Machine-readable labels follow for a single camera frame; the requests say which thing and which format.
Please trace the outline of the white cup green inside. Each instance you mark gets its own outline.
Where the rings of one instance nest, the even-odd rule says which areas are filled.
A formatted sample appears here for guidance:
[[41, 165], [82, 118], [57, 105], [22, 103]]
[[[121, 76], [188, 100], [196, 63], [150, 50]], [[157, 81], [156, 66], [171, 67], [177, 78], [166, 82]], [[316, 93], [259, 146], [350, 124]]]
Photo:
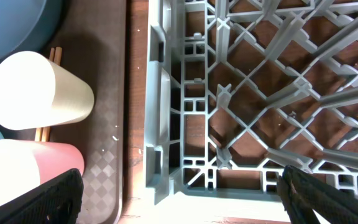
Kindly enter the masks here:
[[77, 123], [94, 106], [91, 87], [37, 52], [0, 63], [0, 125], [23, 130]]

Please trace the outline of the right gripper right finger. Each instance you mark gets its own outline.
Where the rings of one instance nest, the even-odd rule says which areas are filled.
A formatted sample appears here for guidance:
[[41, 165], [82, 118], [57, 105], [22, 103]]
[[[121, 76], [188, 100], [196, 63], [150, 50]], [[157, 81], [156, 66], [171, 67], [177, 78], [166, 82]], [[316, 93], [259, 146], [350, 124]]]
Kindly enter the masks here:
[[358, 199], [323, 183], [294, 166], [278, 178], [277, 194], [292, 223], [358, 223]]

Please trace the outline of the white cup pink inside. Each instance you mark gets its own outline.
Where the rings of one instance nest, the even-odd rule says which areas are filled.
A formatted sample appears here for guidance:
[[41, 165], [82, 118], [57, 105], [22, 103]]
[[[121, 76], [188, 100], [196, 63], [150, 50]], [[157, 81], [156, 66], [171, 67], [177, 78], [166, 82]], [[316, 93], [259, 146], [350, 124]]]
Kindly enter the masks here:
[[0, 139], [0, 206], [85, 162], [71, 144]]

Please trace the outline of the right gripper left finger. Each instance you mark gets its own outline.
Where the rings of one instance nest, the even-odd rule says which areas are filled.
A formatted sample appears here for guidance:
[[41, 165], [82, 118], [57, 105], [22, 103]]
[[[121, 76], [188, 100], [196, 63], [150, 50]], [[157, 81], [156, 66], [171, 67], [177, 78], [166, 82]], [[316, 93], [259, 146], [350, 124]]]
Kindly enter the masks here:
[[83, 179], [70, 169], [0, 206], [1, 223], [75, 223], [81, 211]]

